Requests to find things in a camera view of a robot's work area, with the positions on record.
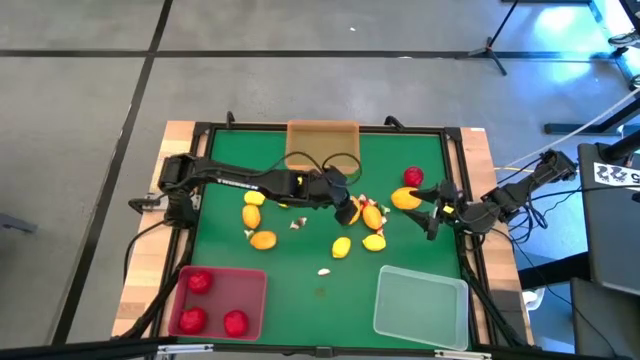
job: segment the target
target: red tomato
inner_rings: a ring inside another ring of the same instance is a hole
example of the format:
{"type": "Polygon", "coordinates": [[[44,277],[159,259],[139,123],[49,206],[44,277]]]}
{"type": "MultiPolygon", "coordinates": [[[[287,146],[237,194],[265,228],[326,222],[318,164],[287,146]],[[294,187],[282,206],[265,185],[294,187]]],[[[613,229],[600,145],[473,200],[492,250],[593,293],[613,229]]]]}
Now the red tomato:
{"type": "Polygon", "coordinates": [[[404,171],[404,184],[410,187],[420,187],[424,180],[424,173],[417,166],[412,166],[404,171]]]}
{"type": "Polygon", "coordinates": [[[249,318],[240,310],[229,311],[224,316],[224,331],[230,337],[239,337],[249,330],[249,318]]]}
{"type": "Polygon", "coordinates": [[[206,294],[213,285],[213,276],[207,271],[197,271],[189,276],[187,287],[194,294],[206,294]]]}
{"type": "Polygon", "coordinates": [[[202,331],[206,325],[207,313],[197,306],[183,311],[182,315],[180,315],[180,330],[185,334],[197,334],[202,331]]]}

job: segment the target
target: red plastic basket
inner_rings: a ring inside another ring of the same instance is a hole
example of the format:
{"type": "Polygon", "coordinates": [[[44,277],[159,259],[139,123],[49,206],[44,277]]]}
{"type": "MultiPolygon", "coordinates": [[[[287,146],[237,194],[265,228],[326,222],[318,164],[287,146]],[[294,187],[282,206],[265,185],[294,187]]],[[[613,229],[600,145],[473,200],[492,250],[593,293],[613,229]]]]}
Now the red plastic basket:
{"type": "Polygon", "coordinates": [[[256,341],[262,331],[266,293],[267,274],[262,270],[185,266],[180,271],[176,287],[176,297],[169,319],[169,334],[256,341]],[[197,271],[207,271],[213,276],[213,286],[206,294],[194,294],[187,287],[189,276],[197,271]],[[179,327],[182,311],[193,306],[202,308],[208,315],[206,327],[196,335],[185,334],[179,327]],[[249,330],[246,335],[232,338],[224,331],[224,315],[232,310],[241,310],[247,314],[249,330]]]}

